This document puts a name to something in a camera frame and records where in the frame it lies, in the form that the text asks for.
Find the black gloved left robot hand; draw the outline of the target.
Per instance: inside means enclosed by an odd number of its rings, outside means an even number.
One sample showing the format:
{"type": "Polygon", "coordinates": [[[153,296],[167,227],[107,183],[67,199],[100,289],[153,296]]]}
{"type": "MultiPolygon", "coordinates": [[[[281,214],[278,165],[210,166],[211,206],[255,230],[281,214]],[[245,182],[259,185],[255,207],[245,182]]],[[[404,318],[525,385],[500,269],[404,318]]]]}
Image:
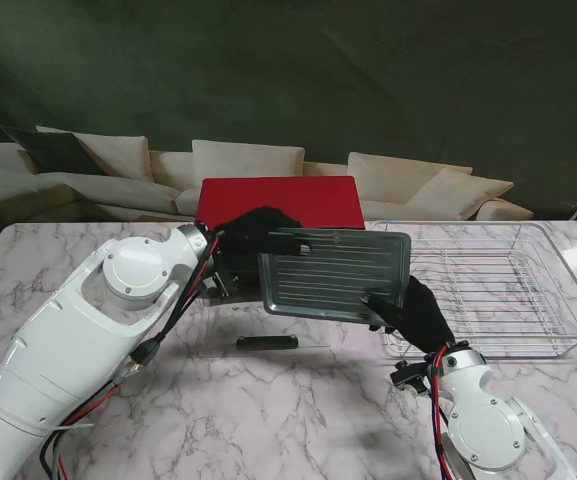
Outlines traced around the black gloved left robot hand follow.
{"type": "Polygon", "coordinates": [[[223,224],[212,232],[219,238],[218,248],[224,254],[276,254],[306,256],[310,244],[298,239],[286,228],[300,229],[301,223],[275,207],[263,206],[223,224]]]}

